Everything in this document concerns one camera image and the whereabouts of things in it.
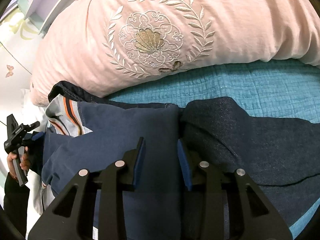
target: pink pillow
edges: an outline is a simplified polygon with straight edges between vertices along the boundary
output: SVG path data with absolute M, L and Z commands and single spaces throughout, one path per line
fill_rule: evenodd
M 193 68 L 298 58 L 320 64 L 309 0 L 76 0 L 39 46 L 36 105 L 61 80 L 99 97 Z

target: black sleeve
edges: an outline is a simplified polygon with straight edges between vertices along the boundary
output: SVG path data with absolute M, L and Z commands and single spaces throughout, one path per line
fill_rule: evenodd
M 8 173 L 4 185 L 4 212 L 23 236 L 27 232 L 27 209 L 30 189 L 20 187 Z

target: hand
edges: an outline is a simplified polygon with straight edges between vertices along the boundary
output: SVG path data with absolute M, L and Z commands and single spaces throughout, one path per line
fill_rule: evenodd
M 12 177 L 16 178 L 17 174 L 16 171 L 14 170 L 14 166 L 13 166 L 13 160 L 19 158 L 19 156 L 17 156 L 16 154 L 14 154 L 13 152 L 9 153 L 7 156 L 7 163 L 8 163 L 8 167 L 9 167 L 9 172 L 11 174 Z M 20 167 L 24 170 L 24 171 L 28 171 L 30 168 L 30 161 L 28 158 L 28 147 L 24 148 L 24 154 L 21 158 L 21 163 L 20 163 Z

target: metal pin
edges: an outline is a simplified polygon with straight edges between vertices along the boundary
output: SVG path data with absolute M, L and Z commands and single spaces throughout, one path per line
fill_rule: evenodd
M 209 167 L 209 163 L 208 163 L 208 162 L 205 162 L 205 161 L 200 162 L 200 167 L 202 167 L 202 168 L 208 168 L 208 167 Z
M 237 174 L 239 176 L 243 176 L 245 174 L 245 171 L 243 169 L 237 169 Z
M 81 177 L 83 177 L 83 176 L 85 176 L 85 175 L 87 175 L 87 174 L 88 174 L 88 171 L 87 171 L 86 169 L 83 169 L 83 170 L 79 171 L 79 175 L 80 175 Z
M 124 166 L 124 161 L 122 161 L 122 160 L 120 160 L 120 161 L 116 161 L 116 163 L 115 163 L 115 165 L 117 166 L 117 167 L 122 167 L 122 166 Z

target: blue gripper pad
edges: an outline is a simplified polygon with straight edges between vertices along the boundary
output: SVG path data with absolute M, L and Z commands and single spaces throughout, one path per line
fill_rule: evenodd
M 36 140 L 38 140 L 39 138 L 41 138 L 42 136 L 44 136 L 44 135 L 45 135 L 44 132 L 39 132 L 39 133 L 35 134 L 31 139 L 32 139 L 33 141 L 36 141 Z
M 146 156 L 146 140 L 143 139 L 141 146 L 140 146 L 140 149 L 138 149 L 138 156 L 137 156 L 137 160 L 136 160 L 136 163 L 135 163 L 134 169 L 133 169 L 133 184 L 132 185 L 133 185 L 134 189 L 136 189 L 136 187 L 139 184 L 145 156 Z
M 187 160 L 186 153 L 183 149 L 181 140 L 178 140 L 178 158 L 180 162 L 180 167 L 183 175 L 184 184 L 186 185 L 188 191 L 192 190 L 192 177 L 189 163 Z

